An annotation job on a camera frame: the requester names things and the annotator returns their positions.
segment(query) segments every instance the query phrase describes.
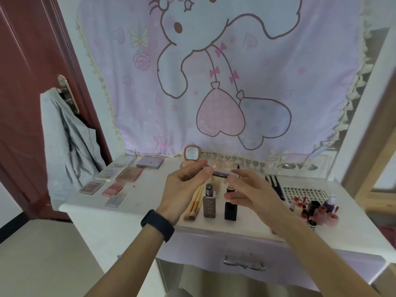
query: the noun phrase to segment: forearm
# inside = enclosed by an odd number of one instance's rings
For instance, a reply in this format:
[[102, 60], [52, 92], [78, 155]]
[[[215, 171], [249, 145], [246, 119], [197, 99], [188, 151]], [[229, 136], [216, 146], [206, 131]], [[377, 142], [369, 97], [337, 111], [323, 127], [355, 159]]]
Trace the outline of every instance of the forearm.
[[146, 224], [121, 258], [85, 296], [137, 296], [163, 241], [163, 235]]
[[287, 213], [284, 220], [278, 234], [290, 245], [324, 297], [379, 296], [301, 219]]

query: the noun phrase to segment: red door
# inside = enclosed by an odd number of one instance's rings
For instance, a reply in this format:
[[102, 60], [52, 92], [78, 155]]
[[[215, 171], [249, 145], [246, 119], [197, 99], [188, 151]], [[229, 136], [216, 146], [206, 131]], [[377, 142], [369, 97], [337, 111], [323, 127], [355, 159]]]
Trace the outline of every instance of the red door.
[[80, 118], [110, 155], [56, 0], [0, 0], [0, 181], [30, 218], [68, 219], [47, 190], [40, 94], [71, 86]]

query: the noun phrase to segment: black watch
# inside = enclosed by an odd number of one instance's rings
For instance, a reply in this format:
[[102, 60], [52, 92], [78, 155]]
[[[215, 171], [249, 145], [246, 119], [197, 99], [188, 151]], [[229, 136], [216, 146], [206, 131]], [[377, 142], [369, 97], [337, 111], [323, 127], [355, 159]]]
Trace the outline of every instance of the black watch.
[[145, 215], [143, 220], [140, 222], [140, 226], [143, 228], [146, 224], [150, 224], [156, 230], [162, 233], [165, 239], [165, 243], [169, 241], [173, 233], [175, 232], [174, 227], [172, 224], [165, 219], [160, 214], [157, 214], [155, 210], [149, 210], [148, 213]]

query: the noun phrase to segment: pink rose drawing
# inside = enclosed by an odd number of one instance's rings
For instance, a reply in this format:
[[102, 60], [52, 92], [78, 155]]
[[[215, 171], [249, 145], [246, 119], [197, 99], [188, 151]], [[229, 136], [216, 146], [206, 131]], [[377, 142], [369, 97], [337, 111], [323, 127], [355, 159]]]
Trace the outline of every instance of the pink rose drawing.
[[140, 69], [142, 71], [147, 71], [150, 67], [150, 55], [145, 52], [136, 54], [133, 57], [133, 62], [135, 63], [135, 68]]
[[156, 134], [154, 136], [154, 140], [157, 142], [157, 146], [155, 148], [158, 149], [158, 147], [160, 147], [160, 153], [159, 154], [166, 154], [166, 140], [165, 140], [165, 137], [162, 134]]

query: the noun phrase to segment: white table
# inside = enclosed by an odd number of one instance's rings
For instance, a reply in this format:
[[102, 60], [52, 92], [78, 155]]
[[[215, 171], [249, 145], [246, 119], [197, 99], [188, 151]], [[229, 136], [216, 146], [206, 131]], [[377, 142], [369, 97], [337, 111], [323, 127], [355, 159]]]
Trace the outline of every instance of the white table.
[[[181, 157], [167, 158], [160, 169], [145, 169], [135, 183], [125, 185], [121, 193], [127, 193], [127, 197], [118, 208], [106, 207], [108, 198], [102, 196], [114, 179], [107, 181], [94, 195], [76, 194], [61, 206], [60, 210], [69, 214], [103, 271], [114, 264], [117, 255], [122, 254], [139, 233], [144, 215], [158, 207], [167, 175], [177, 170], [182, 161]], [[389, 262], [396, 262], [394, 248], [339, 183], [286, 176], [278, 179], [282, 186], [320, 187], [337, 196], [339, 225], [336, 228], [318, 226], [316, 232], [367, 282], [372, 283]], [[216, 198], [216, 218], [204, 218], [201, 208], [195, 221], [181, 219], [172, 239], [161, 247], [158, 258], [317, 290], [288, 245], [273, 235], [251, 210], [238, 207], [237, 221], [224, 219], [224, 191], [225, 185]], [[263, 263], [266, 270], [258, 272], [226, 266], [223, 264], [226, 255]], [[165, 292], [160, 286], [150, 285], [152, 281], [162, 281], [156, 262], [142, 287], [141, 292], [145, 293], [141, 296], [148, 292], [161, 296]]]

